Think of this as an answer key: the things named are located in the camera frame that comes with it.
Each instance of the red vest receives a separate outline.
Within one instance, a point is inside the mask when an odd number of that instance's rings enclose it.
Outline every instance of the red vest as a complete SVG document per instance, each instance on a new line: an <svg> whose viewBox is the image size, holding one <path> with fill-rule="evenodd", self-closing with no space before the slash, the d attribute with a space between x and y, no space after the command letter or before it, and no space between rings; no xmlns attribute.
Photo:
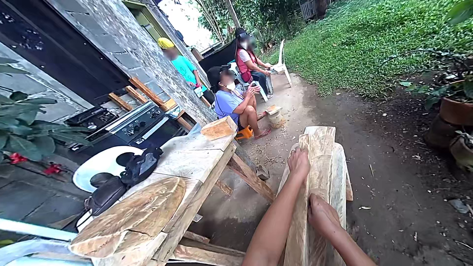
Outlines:
<svg viewBox="0 0 473 266"><path fill-rule="evenodd" d="M235 61L236 65L238 66L238 69L240 70L240 75L241 78L243 79L244 82L250 83L253 81L253 77L251 76L250 70L248 69L248 66L241 60L240 58L240 51L243 49L236 49L236 54L235 54ZM253 64L256 64L256 57L252 52L248 52L250 55L251 61Z"/></svg>

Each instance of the concrete floor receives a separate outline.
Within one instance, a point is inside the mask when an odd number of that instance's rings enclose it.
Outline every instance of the concrete floor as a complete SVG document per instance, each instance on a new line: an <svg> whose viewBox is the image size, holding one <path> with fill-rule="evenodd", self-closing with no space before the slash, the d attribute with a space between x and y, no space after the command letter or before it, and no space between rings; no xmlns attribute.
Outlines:
<svg viewBox="0 0 473 266"><path fill-rule="evenodd" d="M407 136L408 124L383 121L381 113L375 116L376 102L345 91L321 98L315 86L297 75L291 77L290 88L284 75L273 76L274 97L266 103L258 100L259 112L271 105L283 107L285 126L267 137L241 142L250 157L269 170L266 183L271 189L277 191L288 149L306 126L335 126L335 141L345 149L355 198L347 203L347 231L358 245L378 265L473 265L473 252L458 243L473 246L469 234L473 220L445 202L446 190L429 183L433 177L441 182L454 179L445 160L425 153L425 148L406 146L406 140L422 139ZM392 112L409 103L402 104ZM265 118L259 125L269 126L269 121ZM422 161L413 160L415 154L422 155ZM212 244L245 251L269 205L230 170L220 179L233 188L232 196L213 188L199 210L203 219L193 222L190 231L210 238ZM469 194L463 197L473 198Z"/></svg>

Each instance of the yellow hat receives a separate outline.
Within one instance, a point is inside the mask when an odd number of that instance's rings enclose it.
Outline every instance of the yellow hat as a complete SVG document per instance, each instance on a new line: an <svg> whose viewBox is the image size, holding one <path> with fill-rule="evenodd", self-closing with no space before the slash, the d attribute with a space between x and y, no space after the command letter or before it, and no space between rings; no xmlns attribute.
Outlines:
<svg viewBox="0 0 473 266"><path fill-rule="evenodd" d="M174 43L171 42L171 40L169 40L168 38L164 38L164 37L161 37L161 38L158 39L158 45L162 49L166 49L166 48L169 48L169 47L174 47Z"/></svg>

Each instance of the oven door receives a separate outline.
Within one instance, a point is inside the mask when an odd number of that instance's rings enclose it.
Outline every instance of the oven door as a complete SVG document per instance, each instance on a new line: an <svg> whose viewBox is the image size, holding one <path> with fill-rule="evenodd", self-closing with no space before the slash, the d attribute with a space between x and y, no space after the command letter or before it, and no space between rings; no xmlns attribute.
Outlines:
<svg viewBox="0 0 473 266"><path fill-rule="evenodd" d="M186 131L176 121L164 116L161 121L141 137L130 142L130 145L140 149L146 149L151 145L159 148L170 139L185 134Z"/></svg>

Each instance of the red flower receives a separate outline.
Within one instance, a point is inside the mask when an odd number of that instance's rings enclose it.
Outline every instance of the red flower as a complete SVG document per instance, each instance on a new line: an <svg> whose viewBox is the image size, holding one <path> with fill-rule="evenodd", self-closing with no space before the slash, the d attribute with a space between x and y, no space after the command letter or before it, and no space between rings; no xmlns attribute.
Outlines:
<svg viewBox="0 0 473 266"><path fill-rule="evenodd" d="M21 156L19 153L14 152L10 155L11 164L17 164L19 162L27 161L28 158Z"/></svg>
<svg viewBox="0 0 473 266"><path fill-rule="evenodd" d="M62 169L59 168L59 167L61 167L61 164L52 163L52 164L49 165L48 168L46 168L46 169L43 171L43 173L45 173L45 174L47 174L47 175L50 175L50 174L57 174L57 173L59 173L59 172L62 171Z"/></svg>

